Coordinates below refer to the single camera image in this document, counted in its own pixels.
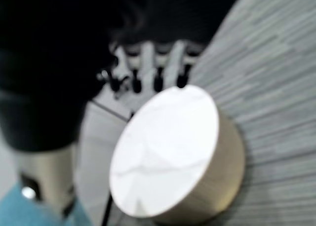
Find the right robot hand, black cloth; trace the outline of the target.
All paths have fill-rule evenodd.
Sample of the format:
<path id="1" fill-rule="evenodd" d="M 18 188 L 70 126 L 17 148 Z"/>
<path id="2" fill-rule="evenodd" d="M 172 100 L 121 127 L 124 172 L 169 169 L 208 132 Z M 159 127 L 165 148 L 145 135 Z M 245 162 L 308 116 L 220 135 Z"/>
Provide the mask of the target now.
<path id="1" fill-rule="evenodd" d="M 77 201 L 73 151 L 86 106 L 109 85 L 121 47 L 135 93 L 142 91 L 141 46 L 154 46 L 153 90 L 169 54 L 185 43 L 176 84 L 211 43 L 237 0 L 0 0 L 0 129 L 20 190 L 66 219 Z"/>

